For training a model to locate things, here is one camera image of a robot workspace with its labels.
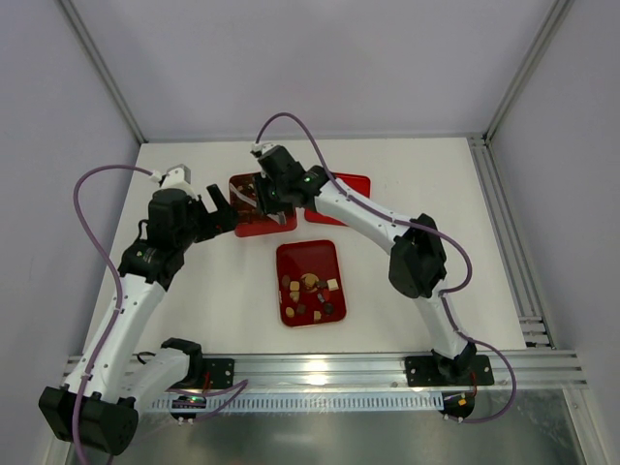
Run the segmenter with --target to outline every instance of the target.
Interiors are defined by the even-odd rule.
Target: white wall
[[[557,341],[620,438],[620,2],[575,2],[494,142]]]
[[[482,132],[553,2],[74,3],[148,139],[236,140]]]
[[[90,168],[138,146],[51,0],[0,4],[0,405],[2,463],[41,463],[37,407],[79,351],[104,267],[73,212]],[[128,176],[86,184],[86,214],[111,244]]]

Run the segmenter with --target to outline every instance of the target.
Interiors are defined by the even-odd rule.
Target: white tabletop
[[[305,168],[318,164],[305,140],[282,142]],[[180,163],[192,170],[192,185],[217,183],[228,196],[229,178],[258,170],[249,142],[149,143],[137,165],[165,171]],[[454,310],[474,337],[499,349],[524,349],[508,280],[481,186],[465,139],[321,140],[333,171],[371,178],[371,199],[394,211],[432,216],[438,228],[472,257],[474,279],[453,296]],[[146,218],[154,185],[136,173],[111,250],[116,264]],[[388,281],[388,255],[349,228],[306,223],[297,212],[293,232],[238,238],[232,232],[193,245],[164,302],[155,310],[138,350],[153,351],[169,337],[202,344],[220,354],[427,351],[432,343],[416,305]],[[336,245],[347,302],[339,323],[289,328],[280,321],[275,250],[283,243],[329,239]],[[449,284],[460,282],[465,265],[445,244]],[[372,282],[371,288],[363,283]],[[113,296],[107,274],[87,342]]]

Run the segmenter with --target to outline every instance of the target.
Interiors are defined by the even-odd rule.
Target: black cable
[[[153,354],[152,352],[139,352],[136,354],[136,358],[138,359],[138,361],[142,364],[145,365],[146,362],[144,361],[144,359],[142,358],[142,356],[152,356],[155,357],[155,354]]]

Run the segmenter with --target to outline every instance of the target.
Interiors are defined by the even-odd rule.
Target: white table
[[[305,140],[285,141],[304,167],[318,164]],[[154,143],[143,145],[137,165],[165,171],[180,163],[192,170],[192,185],[213,208],[204,187],[217,183],[228,196],[234,174],[258,170],[249,142]],[[465,139],[321,140],[333,171],[368,175],[371,199],[395,211],[431,215],[439,229],[471,254],[474,279],[453,297],[469,333],[500,349],[525,344],[507,277]],[[154,185],[136,173],[111,250],[116,264],[146,218]],[[349,228],[309,224],[297,212],[293,232],[238,238],[232,232],[192,246],[164,302],[155,310],[138,343],[156,350],[169,337],[202,344],[204,352],[372,353],[427,351],[431,341],[415,304],[388,281],[388,256]],[[339,323],[289,328],[280,321],[275,250],[282,243],[329,239],[337,248],[347,301]],[[449,283],[460,282],[464,262],[449,244]],[[363,283],[372,282],[368,288]],[[113,285],[106,275],[87,342],[99,324]]]

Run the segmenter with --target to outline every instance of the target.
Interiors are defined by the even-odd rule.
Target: wall
[[[481,132],[553,3],[73,1],[151,141]]]
[[[0,5],[2,463],[41,463],[37,408],[80,350],[104,267],[73,212],[73,184],[138,146],[51,0]],[[83,203],[111,244],[129,177],[102,174]]]
[[[620,438],[620,2],[575,2],[494,148],[542,281]]]

